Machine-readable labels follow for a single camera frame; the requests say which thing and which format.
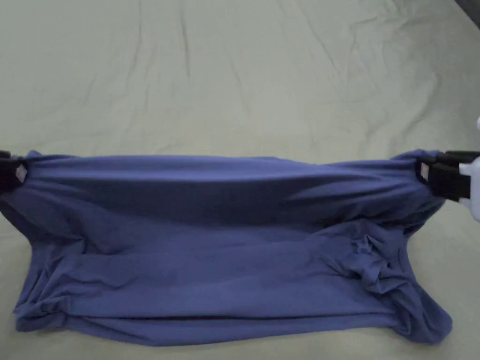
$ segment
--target blue fabric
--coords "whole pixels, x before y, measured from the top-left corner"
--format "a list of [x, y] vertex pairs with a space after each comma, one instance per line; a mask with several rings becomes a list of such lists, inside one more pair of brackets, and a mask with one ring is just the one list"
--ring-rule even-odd
[[407, 240], [443, 201], [416, 151], [277, 158], [31, 153], [2, 213], [30, 241], [17, 329], [186, 345], [353, 327], [438, 343], [451, 318]]

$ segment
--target wrinkled sheet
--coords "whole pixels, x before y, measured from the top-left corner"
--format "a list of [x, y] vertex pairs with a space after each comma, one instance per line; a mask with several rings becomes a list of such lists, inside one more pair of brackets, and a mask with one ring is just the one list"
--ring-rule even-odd
[[[1, 147], [16, 154], [276, 156], [307, 163], [478, 150], [480, 32], [453, 0], [0, 4]], [[452, 316], [424, 347], [385, 329], [147, 348], [18, 333], [29, 244], [1, 221], [5, 359], [474, 359], [479, 225], [446, 204], [408, 255]]]
[[0, 196], [32, 246], [16, 328], [172, 346], [375, 326], [439, 343], [452, 319], [407, 256], [444, 203], [417, 179], [426, 154], [32, 152], [25, 184]]

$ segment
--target bed sheet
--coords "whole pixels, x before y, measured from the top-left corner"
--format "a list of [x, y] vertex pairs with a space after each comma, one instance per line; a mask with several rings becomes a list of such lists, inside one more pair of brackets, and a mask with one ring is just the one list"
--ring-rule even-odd
[[[480, 31], [453, 0], [0, 1], [0, 145], [24, 155], [277, 156], [478, 150]], [[0, 221], [3, 359], [474, 359], [480, 224], [448, 204], [410, 241], [453, 317], [439, 346], [356, 329], [148, 348], [17, 333], [27, 241]]]

